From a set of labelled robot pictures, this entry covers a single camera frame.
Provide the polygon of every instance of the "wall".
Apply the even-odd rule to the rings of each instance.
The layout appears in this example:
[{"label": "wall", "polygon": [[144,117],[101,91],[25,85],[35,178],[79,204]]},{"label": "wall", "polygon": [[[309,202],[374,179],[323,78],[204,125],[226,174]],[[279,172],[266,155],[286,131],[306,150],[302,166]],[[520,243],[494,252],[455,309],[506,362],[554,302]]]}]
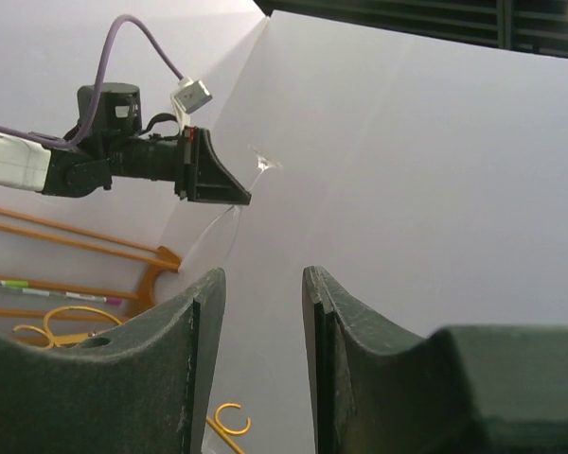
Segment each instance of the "wall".
[{"label": "wall", "polygon": [[[422,335],[568,323],[568,61],[277,13],[214,135],[244,178],[249,146],[282,164],[258,181],[232,252],[229,215],[223,244],[195,252],[226,266],[212,407],[253,418],[247,452],[313,451],[308,265]],[[166,233],[186,236],[184,209]]]},{"label": "wall", "polygon": [[[76,92],[93,83],[107,30],[131,13],[146,23],[175,65],[202,78],[214,100],[192,121],[211,127],[264,24],[252,0],[0,2],[0,124],[62,135],[78,119]],[[141,88],[145,122],[170,112],[178,80],[135,26],[121,28],[108,80]],[[116,179],[113,190],[81,200],[49,198],[0,186],[0,206],[157,246],[180,202],[172,183]],[[0,272],[93,287],[131,289],[141,266],[0,233]]]}]

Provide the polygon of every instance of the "ceiling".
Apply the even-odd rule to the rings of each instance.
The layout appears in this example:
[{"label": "ceiling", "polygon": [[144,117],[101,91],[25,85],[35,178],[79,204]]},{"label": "ceiling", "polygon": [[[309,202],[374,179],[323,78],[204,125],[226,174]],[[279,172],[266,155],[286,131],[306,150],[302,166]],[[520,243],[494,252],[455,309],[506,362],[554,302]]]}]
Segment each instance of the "ceiling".
[{"label": "ceiling", "polygon": [[460,43],[568,58],[568,0],[256,0],[282,10]]}]

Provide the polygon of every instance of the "cable connector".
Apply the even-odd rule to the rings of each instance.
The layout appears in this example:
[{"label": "cable connector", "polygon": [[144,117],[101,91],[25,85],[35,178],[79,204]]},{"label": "cable connector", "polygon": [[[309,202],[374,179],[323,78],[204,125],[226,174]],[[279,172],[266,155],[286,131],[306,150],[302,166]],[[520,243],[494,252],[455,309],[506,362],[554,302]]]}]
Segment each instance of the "cable connector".
[{"label": "cable connector", "polygon": [[189,115],[211,99],[212,95],[206,90],[201,80],[182,78],[179,81],[179,88],[170,95],[170,102],[172,102],[174,113],[182,130],[191,124]]}]

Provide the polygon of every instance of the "yellow scissors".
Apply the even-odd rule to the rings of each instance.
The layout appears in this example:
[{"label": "yellow scissors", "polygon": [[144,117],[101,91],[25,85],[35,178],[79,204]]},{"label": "yellow scissors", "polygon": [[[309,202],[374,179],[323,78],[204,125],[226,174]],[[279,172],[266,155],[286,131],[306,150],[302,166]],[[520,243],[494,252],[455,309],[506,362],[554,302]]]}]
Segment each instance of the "yellow scissors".
[{"label": "yellow scissors", "polygon": [[215,419],[212,420],[210,418],[206,418],[206,422],[209,426],[212,427],[215,432],[217,432],[217,435],[219,435],[223,439],[223,441],[226,442],[229,447],[234,450],[236,454],[244,454],[244,451],[242,451],[241,448],[236,445],[236,443],[229,436],[231,435],[234,437],[240,437],[240,435],[244,435],[246,432],[248,432],[248,430],[250,430],[252,422],[250,418],[246,418],[246,427],[242,430],[233,430],[231,428],[227,428],[221,422],[220,414],[223,409],[241,409],[241,405],[234,403],[223,404],[215,410]]},{"label": "yellow scissors", "polygon": [[12,331],[16,333],[17,331],[21,331],[22,329],[29,329],[31,331],[43,335],[48,341],[48,344],[46,346],[40,347],[44,349],[53,348],[53,347],[63,347],[65,345],[80,343],[85,339],[88,339],[90,337],[99,334],[99,333],[76,333],[76,334],[67,334],[64,336],[55,336],[49,326],[50,319],[55,314],[64,312],[66,310],[85,310],[87,312],[94,312],[96,314],[102,315],[103,317],[109,319],[115,324],[122,324],[122,322],[118,319],[118,317],[110,314],[109,312],[105,312],[104,310],[101,309],[96,309],[94,307],[89,307],[89,306],[62,306],[46,312],[42,320],[42,328],[39,328],[38,326],[33,326],[31,324],[18,324],[14,328],[12,328]]}]

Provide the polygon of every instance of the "wooden rack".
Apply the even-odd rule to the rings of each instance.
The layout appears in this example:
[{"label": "wooden rack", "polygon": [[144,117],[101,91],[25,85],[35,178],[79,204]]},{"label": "wooden rack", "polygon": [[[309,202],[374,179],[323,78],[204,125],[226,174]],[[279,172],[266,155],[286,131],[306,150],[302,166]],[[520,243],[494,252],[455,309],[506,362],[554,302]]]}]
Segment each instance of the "wooden rack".
[{"label": "wooden rack", "polygon": [[[0,208],[0,216],[6,218],[18,219],[30,222],[32,224],[43,225],[44,227],[50,227],[52,229],[60,230],[63,232],[69,232],[70,234],[76,234],[79,236],[86,236],[87,238],[92,238],[112,243],[114,245],[125,246],[127,248],[131,248],[146,253],[146,255],[143,255],[141,253],[125,252],[109,246],[101,246],[98,244],[93,244],[92,242],[88,241],[73,239],[66,236],[47,234],[29,228],[14,226],[5,222],[0,222],[0,231],[2,232],[7,232],[10,234],[15,234],[20,236],[28,236],[43,241],[51,241],[53,243],[63,244],[78,249],[84,249],[96,253],[104,253],[107,255],[113,255],[116,257],[121,257],[129,260],[134,260],[137,262],[146,263],[147,267],[141,277],[141,280],[135,292],[120,291],[109,288],[91,288],[91,287],[74,286],[74,285],[56,283],[50,281],[31,280],[21,276],[6,276],[0,274],[0,281],[25,280],[28,281],[29,285],[34,288],[44,288],[47,290],[58,290],[58,291],[71,291],[75,293],[85,293],[89,295],[106,296],[106,297],[119,298],[122,300],[129,300],[130,303],[128,305],[129,309],[127,313],[128,317],[134,317],[154,307],[155,306],[154,286],[156,279],[164,271],[178,272],[179,267],[181,266],[181,258],[164,246],[160,246],[154,249],[142,244],[126,241],[113,236],[98,234],[96,232],[83,230],[78,227],[61,224],[59,222],[54,222],[51,220],[36,218],[30,215],[24,215],[3,208]],[[0,317],[21,317],[21,318],[41,319],[43,316],[44,313],[42,311],[37,311],[37,310],[0,308]],[[71,314],[71,313],[58,314],[54,318],[55,320],[69,320],[69,321],[78,321],[78,322],[101,322],[101,323],[105,322],[105,319],[100,316]]]}]

